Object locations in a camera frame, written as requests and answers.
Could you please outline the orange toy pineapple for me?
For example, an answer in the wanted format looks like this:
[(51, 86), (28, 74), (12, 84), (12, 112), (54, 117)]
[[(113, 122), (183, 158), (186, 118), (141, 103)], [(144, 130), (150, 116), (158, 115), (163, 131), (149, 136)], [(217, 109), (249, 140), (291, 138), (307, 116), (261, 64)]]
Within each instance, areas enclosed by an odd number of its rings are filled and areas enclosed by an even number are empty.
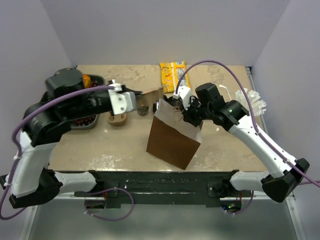
[(83, 74), (82, 78), (83, 78), (84, 87), (85, 88), (90, 88), (91, 84), (92, 84), (90, 76), (87, 75), (87, 74)]

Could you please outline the cardboard cup carrier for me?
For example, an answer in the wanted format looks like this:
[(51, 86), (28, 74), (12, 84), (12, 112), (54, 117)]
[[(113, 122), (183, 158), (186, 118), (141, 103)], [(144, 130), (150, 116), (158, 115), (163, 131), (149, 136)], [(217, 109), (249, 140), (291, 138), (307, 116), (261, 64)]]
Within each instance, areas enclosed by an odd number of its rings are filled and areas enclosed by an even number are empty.
[(136, 107), (150, 107), (157, 101), (163, 98), (164, 95), (164, 88), (158, 87), (153, 88), (147, 91), (143, 91), (141, 96), (136, 99)]
[(107, 114), (107, 122), (114, 127), (120, 127), (126, 124), (128, 120), (128, 114), (122, 113), (117, 115)]

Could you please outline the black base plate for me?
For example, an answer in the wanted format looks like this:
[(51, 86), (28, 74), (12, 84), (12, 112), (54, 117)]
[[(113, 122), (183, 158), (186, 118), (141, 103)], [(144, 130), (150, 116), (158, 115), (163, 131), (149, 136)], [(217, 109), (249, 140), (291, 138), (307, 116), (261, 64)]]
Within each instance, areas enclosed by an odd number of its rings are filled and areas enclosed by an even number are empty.
[(229, 183), (233, 171), (155, 172), (95, 171), (98, 184), (89, 193), (77, 191), (76, 197), (102, 197), (107, 193), (107, 208), (122, 204), (136, 205), (201, 205), (218, 208), (222, 198), (236, 197), (238, 192)]

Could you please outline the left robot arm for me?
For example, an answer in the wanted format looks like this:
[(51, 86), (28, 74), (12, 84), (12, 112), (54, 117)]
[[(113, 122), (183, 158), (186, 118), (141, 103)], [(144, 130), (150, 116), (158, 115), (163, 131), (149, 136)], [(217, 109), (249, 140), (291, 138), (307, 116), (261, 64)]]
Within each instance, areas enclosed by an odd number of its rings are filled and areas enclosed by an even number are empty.
[(25, 111), (13, 132), (17, 156), (2, 185), (10, 190), (9, 201), (15, 209), (42, 205), (69, 192), (99, 196), (106, 184), (94, 170), (62, 173), (49, 169), (53, 149), (72, 129), (73, 120), (135, 111), (143, 94), (114, 81), (86, 88), (83, 74), (75, 68), (58, 70), (45, 80), (45, 86), (41, 100)]

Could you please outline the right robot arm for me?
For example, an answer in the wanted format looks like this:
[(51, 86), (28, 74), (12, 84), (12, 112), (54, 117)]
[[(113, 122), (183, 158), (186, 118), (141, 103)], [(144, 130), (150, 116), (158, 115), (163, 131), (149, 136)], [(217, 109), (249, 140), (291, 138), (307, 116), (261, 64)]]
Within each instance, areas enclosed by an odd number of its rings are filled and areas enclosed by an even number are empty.
[(264, 192), (277, 203), (301, 183), (310, 164), (296, 159), (277, 145), (257, 124), (252, 122), (248, 110), (238, 101), (225, 102), (217, 86), (205, 83), (195, 90), (183, 86), (173, 97), (185, 122), (198, 127), (204, 120), (211, 120), (241, 140), (266, 167), (265, 172), (232, 171), (220, 189), (230, 197), (239, 191)]

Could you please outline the brown paper bag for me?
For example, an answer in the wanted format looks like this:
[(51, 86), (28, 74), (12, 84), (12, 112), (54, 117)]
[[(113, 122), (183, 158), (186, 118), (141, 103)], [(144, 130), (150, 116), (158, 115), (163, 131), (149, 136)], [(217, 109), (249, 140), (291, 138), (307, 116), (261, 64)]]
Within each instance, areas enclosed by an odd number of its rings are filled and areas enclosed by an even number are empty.
[(202, 126), (183, 121), (182, 113), (164, 99), (158, 102), (146, 152), (179, 169), (186, 170), (202, 143)]

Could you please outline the yellow snack bag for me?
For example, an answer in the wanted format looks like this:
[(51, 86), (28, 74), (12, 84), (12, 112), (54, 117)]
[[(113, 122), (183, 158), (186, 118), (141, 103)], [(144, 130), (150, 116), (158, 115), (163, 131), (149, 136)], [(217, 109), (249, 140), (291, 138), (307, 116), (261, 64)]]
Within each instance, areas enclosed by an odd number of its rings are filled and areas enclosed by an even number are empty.
[(161, 84), (163, 92), (173, 93), (181, 76), (186, 71), (186, 63), (184, 61), (160, 63)]

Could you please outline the purple grapes bunch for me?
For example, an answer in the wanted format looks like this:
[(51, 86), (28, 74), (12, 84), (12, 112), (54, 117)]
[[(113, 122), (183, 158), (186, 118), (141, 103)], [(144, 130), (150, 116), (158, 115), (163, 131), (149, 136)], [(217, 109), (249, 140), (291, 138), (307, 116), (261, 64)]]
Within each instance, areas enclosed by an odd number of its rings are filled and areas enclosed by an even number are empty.
[[(89, 88), (97, 87), (99, 84), (96, 80), (91, 79), (91, 86)], [(84, 129), (85, 127), (92, 127), (95, 121), (98, 119), (98, 115), (87, 116), (73, 120), (71, 123), (72, 129)]]

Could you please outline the black fruit tray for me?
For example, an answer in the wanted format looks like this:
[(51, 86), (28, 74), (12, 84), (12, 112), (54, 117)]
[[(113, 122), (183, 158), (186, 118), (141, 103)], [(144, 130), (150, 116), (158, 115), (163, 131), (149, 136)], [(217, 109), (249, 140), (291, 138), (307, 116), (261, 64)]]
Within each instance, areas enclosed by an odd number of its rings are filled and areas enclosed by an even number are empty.
[[(102, 76), (94, 74), (83, 74), (83, 83), (85, 88), (93, 88), (105, 85), (105, 79)], [(98, 123), (99, 115), (91, 115), (71, 121), (72, 130), (90, 130)]]

